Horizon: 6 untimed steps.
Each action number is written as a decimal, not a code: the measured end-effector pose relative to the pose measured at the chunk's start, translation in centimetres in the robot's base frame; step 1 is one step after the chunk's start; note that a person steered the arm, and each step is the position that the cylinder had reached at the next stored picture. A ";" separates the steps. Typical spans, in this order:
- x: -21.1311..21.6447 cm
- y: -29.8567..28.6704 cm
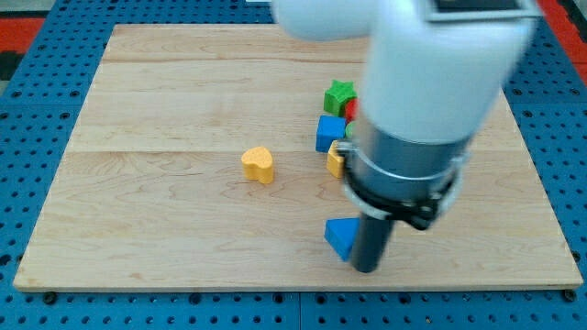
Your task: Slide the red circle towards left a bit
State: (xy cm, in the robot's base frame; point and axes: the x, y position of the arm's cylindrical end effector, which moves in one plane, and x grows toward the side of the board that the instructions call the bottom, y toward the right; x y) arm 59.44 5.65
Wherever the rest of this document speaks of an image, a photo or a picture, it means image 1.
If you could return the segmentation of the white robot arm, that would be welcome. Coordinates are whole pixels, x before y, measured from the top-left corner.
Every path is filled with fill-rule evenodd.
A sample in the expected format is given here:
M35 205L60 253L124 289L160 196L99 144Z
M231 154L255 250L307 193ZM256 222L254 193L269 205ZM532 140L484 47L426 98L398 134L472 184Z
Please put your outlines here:
M533 1L278 0L271 12L298 39L369 39L358 117L338 143L345 190L368 217L419 230L454 203L468 144L541 15Z

